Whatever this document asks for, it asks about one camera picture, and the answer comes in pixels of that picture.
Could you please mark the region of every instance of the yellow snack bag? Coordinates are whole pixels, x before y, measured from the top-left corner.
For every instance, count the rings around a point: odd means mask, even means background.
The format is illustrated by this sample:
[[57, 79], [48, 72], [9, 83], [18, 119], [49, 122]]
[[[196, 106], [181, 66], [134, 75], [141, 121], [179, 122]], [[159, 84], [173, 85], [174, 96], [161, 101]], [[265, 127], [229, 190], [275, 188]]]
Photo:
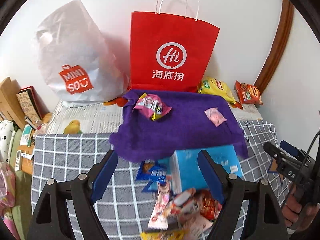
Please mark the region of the yellow snack bag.
[[236, 103], [228, 85], [218, 79], [207, 77], [198, 85], [199, 94], [209, 94], [223, 97], [227, 102]]
[[156, 233], [142, 232], [140, 234], [141, 240], [182, 240], [185, 230], [171, 230], [161, 231]]

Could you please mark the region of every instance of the yellow bird picture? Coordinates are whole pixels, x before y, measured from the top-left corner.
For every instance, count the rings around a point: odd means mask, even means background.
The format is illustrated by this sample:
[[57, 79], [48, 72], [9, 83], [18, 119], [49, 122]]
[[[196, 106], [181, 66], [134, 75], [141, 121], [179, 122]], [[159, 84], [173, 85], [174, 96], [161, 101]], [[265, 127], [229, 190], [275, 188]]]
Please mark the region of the yellow bird picture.
[[72, 120], [64, 129], [63, 134], [77, 134], [82, 133], [80, 130], [80, 122], [78, 120]]

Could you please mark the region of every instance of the white plastic bag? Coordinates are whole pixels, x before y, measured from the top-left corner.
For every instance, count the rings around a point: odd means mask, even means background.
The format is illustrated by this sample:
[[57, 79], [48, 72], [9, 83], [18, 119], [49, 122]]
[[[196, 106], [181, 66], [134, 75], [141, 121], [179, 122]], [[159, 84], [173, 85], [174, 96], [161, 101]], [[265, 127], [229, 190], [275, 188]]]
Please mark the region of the white plastic bag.
[[83, 106], [126, 91], [128, 76], [115, 67], [115, 56], [80, 0], [44, 19], [36, 40], [41, 74], [61, 100]]

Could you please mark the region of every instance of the orange snack bag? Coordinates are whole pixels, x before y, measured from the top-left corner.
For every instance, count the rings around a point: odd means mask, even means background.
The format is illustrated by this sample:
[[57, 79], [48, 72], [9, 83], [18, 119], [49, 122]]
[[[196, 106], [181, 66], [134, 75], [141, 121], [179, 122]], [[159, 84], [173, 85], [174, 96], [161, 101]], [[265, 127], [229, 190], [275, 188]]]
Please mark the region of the orange snack bag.
[[255, 86], [236, 81], [235, 89], [241, 104], [263, 105], [260, 92]]

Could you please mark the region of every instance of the remote control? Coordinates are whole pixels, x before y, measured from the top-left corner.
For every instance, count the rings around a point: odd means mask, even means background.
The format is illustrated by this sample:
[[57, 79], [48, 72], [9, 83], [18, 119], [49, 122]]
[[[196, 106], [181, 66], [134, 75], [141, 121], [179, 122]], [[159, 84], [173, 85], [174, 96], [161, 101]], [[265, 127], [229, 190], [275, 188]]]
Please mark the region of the remote control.
[[16, 166], [15, 166], [15, 171], [21, 171], [21, 165], [22, 165], [22, 161], [21, 161], [21, 150], [17, 151], [17, 157], [16, 157]]

